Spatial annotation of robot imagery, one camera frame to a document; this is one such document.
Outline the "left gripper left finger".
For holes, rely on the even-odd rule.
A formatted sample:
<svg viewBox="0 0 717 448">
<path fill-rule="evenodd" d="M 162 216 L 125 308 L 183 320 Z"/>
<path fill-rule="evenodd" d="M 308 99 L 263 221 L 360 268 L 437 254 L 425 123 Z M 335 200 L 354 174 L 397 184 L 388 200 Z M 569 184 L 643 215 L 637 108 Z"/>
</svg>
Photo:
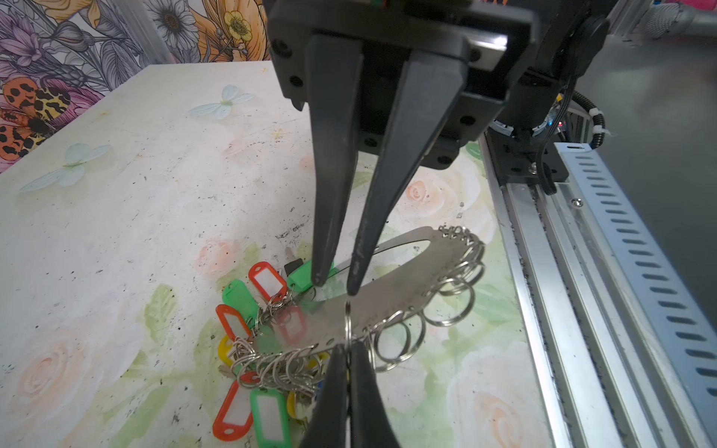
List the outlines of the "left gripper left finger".
<svg viewBox="0 0 717 448">
<path fill-rule="evenodd" d="M 347 441 L 347 351 L 337 345 L 300 448 L 344 448 Z"/>
</svg>

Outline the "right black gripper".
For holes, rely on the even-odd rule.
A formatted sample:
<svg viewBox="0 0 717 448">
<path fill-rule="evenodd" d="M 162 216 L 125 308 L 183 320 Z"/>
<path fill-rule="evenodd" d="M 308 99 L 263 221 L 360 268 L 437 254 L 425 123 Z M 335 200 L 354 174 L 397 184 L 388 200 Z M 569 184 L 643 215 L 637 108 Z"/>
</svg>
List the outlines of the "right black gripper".
<svg viewBox="0 0 717 448">
<path fill-rule="evenodd" d="M 420 162 L 448 168 L 504 108 L 536 50 L 538 16 L 483 1 L 268 1 L 265 7 L 282 93 L 298 110 L 310 106 L 316 286 L 332 268 L 358 150 L 379 153 L 347 278 L 354 296 Z"/>
</svg>

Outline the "large metal keyring with keys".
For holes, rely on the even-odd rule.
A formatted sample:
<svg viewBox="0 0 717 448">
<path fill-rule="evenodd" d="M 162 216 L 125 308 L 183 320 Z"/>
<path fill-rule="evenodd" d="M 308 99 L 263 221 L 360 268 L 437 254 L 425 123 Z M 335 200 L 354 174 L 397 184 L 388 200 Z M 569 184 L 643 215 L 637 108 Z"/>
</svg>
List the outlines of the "large metal keyring with keys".
<svg viewBox="0 0 717 448">
<path fill-rule="evenodd" d="M 474 308 L 474 287 L 485 273 L 485 244 L 479 237 L 460 226 L 422 227 L 380 244 L 377 252 L 418 244 L 424 245 L 422 252 L 354 296 L 321 293 L 307 279 L 305 266 L 281 278 L 265 262 L 249 272 L 263 305 L 239 284 L 229 287 L 216 312 L 225 332 L 218 355 L 233 382 L 214 421 L 214 436 L 236 442 L 251 434 L 261 447 L 291 446 L 289 425 L 300 423 L 306 433 L 330 354 L 343 345 L 345 447 L 351 447 L 351 345 L 366 345 L 377 376 L 410 360 L 429 327 L 454 326 Z"/>
</svg>

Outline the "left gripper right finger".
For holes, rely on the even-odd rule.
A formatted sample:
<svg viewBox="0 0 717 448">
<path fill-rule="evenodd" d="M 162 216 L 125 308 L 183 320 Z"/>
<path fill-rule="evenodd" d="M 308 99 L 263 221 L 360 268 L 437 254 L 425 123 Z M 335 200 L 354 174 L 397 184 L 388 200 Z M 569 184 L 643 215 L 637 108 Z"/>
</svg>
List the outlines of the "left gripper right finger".
<svg viewBox="0 0 717 448">
<path fill-rule="evenodd" d="M 353 343 L 349 359 L 350 446 L 399 448 L 400 444 L 388 421 L 366 345 Z"/>
</svg>

